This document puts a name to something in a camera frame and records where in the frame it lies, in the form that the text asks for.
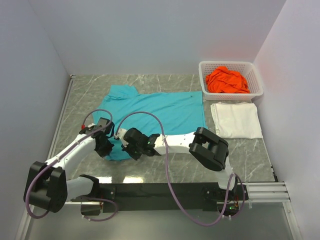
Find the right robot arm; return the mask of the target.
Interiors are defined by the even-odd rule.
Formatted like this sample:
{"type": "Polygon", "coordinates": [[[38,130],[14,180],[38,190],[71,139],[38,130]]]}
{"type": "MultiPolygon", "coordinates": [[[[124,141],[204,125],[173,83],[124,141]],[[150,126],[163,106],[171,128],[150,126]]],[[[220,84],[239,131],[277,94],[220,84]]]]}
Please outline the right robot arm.
{"type": "Polygon", "coordinates": [[[121,141],[122,150],[134,160],[142,155],[191,154],[205,168],[215,172],[222,198],[230,200],[237,194],[236,179],[229,180],[234,173],[229,160],[229,144],[204,127],[191,133],[165,136],[147,136],[136,128],[121,128],[115,138],[121,141]]]}

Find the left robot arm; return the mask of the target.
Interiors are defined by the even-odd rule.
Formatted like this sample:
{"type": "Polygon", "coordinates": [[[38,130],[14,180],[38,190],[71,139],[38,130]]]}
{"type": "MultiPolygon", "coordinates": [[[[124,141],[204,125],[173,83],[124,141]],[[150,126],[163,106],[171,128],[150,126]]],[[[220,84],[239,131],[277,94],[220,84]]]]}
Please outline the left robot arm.
{"type": "Polygon", "coordinates": [[[34,218],[30,206],[56,213],[65,202],[84,196],[88,201],[100,195],[100,182],[96,177],[83,174],[69,179],[70,172],[90,153],[108,156],[113,148],[110,138],[114,123],[100,118],[97,124],[83,125],[76,138],[60,153],[45,162],[34,162],[28,172],[23,200],[27,212],[34,218]]]}

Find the turquoise t shirt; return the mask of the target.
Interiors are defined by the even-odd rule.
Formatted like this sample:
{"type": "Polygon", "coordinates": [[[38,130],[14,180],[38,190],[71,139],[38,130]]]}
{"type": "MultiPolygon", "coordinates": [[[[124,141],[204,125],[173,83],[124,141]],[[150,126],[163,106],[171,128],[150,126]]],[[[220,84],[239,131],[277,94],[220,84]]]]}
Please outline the turquoise t shirt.
{"type": "Polygon", "coordinates": [[[115,127],[136,128],[147,136],[182,135],[207,126],[200,91],[140,94],[134,86],[112,85],[92,116],[94,123],[112,118],[115,127]]]}

